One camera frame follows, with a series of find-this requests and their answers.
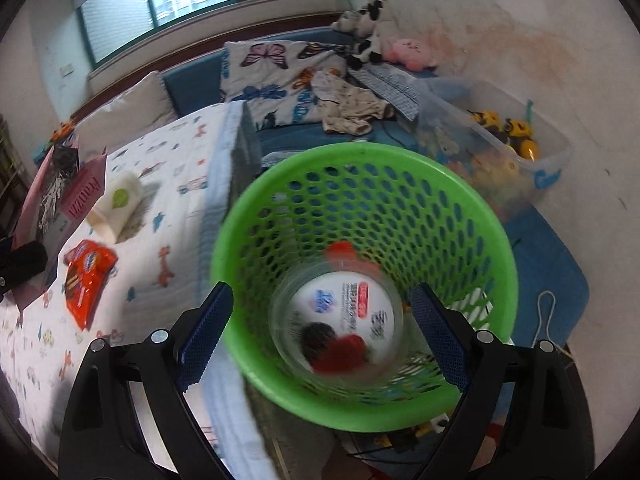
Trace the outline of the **green plastic basket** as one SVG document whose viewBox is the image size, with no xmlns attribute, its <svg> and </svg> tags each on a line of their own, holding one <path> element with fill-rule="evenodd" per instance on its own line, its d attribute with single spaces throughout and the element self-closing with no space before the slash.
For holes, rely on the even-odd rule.
<svg viewBox="0 0 640 480">
<path fill-rule="evenodd" d="M 331 144 L 267 170 L 222 224 L 212 279 L 233 292 L 224 344 L 235 364 L 280 408 L 338 430 L 397 430 L 450 411 L 458 390 L 420 348 L 390 377 L 355 389 L 310 382 L 281 359 L 269 333 L 274 291 L 296 266 L 344 240 L 401 296 L 427 284 L 477 330 L 511 336 L 518 272 L 506 232 L 474 188 L 402 148 Z"/>
</svg>

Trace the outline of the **grey patterned cloth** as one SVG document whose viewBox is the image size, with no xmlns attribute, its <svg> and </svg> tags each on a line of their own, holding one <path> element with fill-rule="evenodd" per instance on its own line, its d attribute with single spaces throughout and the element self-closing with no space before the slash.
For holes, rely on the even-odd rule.
<svg viewBox="0 0 640 480">
<path fill-rule="evenodd" d="M 371 90 L 409 122 L 419 113 L 418 89 L 432 79 L 431 73 L 415 75 L 388 64 L 366 64 L 360 70 L 350 68 L 348 73 L 357 84 Z"/>
</svg>

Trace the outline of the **clear plastic storage bin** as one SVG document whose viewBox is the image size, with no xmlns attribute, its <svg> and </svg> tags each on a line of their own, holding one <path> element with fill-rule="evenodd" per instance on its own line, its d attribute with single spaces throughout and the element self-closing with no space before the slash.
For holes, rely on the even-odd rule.
<svg viewBox="0 0 640 480">
<path fill-rule="evenodd" d="M 560 180 L 572 148 L 566 136 L 524 103 L 490 82 L 433 78 L 418 89 L 416 137 L 425 156 L 475 188 L 507 222 Z M 469 110 L 495 110 L 502 120 L 532 125 L 539 158 L 526 160 L 474 122 Z"/>
</svg>

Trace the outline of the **butterfly print pillow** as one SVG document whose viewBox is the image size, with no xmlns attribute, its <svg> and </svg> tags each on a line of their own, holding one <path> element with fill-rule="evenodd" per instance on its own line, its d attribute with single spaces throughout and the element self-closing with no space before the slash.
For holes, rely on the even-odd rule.
<svg viewBox="0 0 640 480">
<path fill-rule="evenodd" d="M 222 49 L 220 93 L 247 102 L 258 130 L 320 122 L 311 81 L 318 72 L 346 75 L 348 47 L 315 41 L 227 42 Z"/>
</svg>

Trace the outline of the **cartoon print table cloth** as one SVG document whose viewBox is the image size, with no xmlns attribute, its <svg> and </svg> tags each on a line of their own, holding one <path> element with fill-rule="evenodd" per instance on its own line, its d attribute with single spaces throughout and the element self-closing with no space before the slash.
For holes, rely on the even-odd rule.
<svg viewBox="0 0 640 480">
<path fill-rule="evenodd" d="M 58 462 L 64 411 L 90 341 L 144 339 L 198 306 L 232 200 L 258 173 L 260 148 L 247 105 L 206 106 L 140 136 L 106 159 L 105 181 L 136 176 L 144 197 L 113 249 L 118 257 L 88 330 L 64 298 L 66 266 L 24 311 L 1 304 L 1 376 L 32 447 Z"/>
</svg>

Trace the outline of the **pink cookie box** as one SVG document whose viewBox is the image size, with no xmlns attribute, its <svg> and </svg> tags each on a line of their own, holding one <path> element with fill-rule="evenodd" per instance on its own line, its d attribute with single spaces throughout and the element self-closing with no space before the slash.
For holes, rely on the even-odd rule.
<svg viewBox="0 0 640 480">
<path fill-rule="evenodd" d="M 43 159 L 24 201 L 12 248 L 22 276 L 11 287 L 25 310 L 58 273 L 58 255 L 104 193 L 106 155 L 79 160 L 77 148 L 55 145 Z"/>
</svg>

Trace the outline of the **beige crumpled clothes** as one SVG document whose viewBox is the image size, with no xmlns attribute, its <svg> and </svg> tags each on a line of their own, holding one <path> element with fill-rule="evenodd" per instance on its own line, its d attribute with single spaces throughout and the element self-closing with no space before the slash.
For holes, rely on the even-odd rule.
<svg viewBox="0 0 640 480">
<path fill-rule="evenodd" d="M 395 116 L 389 102 L 327 70 L 314 75 L 311 89 L 318 98 L 322 127 L 327 133 L 364 136 L 372 131 L 374 120 Z"/>
</svg>

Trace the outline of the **yellow toy excavator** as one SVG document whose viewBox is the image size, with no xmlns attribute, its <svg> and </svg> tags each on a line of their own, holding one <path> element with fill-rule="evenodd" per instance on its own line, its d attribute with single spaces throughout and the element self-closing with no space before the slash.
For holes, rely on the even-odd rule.
<svg viewBox="0 0 640 480">
<path fill-rule="evenodd" d="M 526 160 L 539 158 L 538 144 L 534 140 L 532 125 L 526 120 L 502 120 L 495 110 L 469 110 L 474 122 L 506 144 L 514 153 Z"/>
</svg>

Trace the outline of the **clear round lidded container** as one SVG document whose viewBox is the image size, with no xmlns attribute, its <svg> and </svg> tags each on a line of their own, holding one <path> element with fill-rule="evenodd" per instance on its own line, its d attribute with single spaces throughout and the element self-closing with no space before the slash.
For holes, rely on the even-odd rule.
<svg viewBox="0 0 640 480">
<path fill-rule="evenodd" d="M 364 320 L 355 313 L 360 282 L 369 283 L 369 313 Z M 345 375 L 314 373 L 300 343 L 304 328 L 313 322 L 329 324 L 337 336 L 362 337 L 369 350 L 367 364 Z M 395 285 L 379 266 L 359 258 L 320 258 L 288 272 L 271 298 L 269 331 L 291 372 L 322 386 L 355 389 L 380 382 L 406 351 L 404 312 Z"/>
</svg>

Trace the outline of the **pink plush toy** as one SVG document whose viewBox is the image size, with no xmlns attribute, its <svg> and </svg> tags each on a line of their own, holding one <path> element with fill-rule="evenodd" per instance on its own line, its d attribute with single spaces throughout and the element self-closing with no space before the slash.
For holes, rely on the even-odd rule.
<svg viewBox="0 0 640 480">
<path fill-rule="evenodd" d="M 390 43 L 383 53 L 386 62 L 405 66 L 410 72 L 434 70 L 437 67 L 431 48 L 423 41 L 401 38 Z"/>
</svg>

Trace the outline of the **black white plush cow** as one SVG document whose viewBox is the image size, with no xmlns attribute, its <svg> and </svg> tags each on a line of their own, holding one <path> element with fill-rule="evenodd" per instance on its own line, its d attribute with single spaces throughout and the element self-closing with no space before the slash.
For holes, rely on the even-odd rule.
<svg viewBox="0 0 640 480">
<path fill-rule="evenodd" d="M 390 48 L 390 40 L 397 34 L 392 6 L 387 0 L 369 0 L 357 10 L 349 10 L 331 24 L 331 28 L 354 38 L 347 66 L 361 70 L 364 64 L 380 64 Z"/>
</svg>

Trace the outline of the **orange snack wrapper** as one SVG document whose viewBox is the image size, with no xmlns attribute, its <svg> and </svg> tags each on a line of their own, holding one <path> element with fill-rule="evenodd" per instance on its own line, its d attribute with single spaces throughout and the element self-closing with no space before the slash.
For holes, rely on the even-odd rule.
<svg viewBox="0 0 640 480">
<path fill-rule="evenodd" d="M 117 261 L 114 250 L 93 240 L 82 240 L 63 257 L 66 307 L 80 330 L 90 328 L 102 290 Z"/>
</svg>

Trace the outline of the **white paper cup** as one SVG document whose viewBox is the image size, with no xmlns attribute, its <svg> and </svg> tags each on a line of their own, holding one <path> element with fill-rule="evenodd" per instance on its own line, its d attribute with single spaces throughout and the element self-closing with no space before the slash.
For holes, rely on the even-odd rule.
<svg viewBox="0 0 640 480">
<path fill-rule="evenodd" d="M 143 197 L 140 179 L 131 171 L 116 174 L 87 216 L 93 232 L 106 244 L 115 244 Z"/>
</svg>

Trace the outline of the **beige cushion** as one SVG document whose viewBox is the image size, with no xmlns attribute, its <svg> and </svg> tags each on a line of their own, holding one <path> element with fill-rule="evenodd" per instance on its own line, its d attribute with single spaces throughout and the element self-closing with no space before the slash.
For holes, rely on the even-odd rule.
<svg viewBox="0 0 640 480">
<path fill-rule="evenodd" d="M 102 153 L 113 153 L 177 118 L 163 78 L 153 70 L 78 122 L 75 134 L 80 159 L 84 162 Z"/>
</svg>

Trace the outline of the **orange toy on sofa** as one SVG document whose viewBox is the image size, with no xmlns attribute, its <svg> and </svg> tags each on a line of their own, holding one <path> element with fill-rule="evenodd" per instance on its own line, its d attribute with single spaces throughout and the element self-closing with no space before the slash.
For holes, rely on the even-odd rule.
<svg viewBox="0 0 640 480">
<path fill-rule="evenodd" d="M 64 142 L 70 134 L 74 132 L 75 122 L 70 119 L 68 122 L 61 122 L 58 128 L 56 128 L 50 137 L 49 142 L 51 144 L 57 144 Z"/>
</svg>

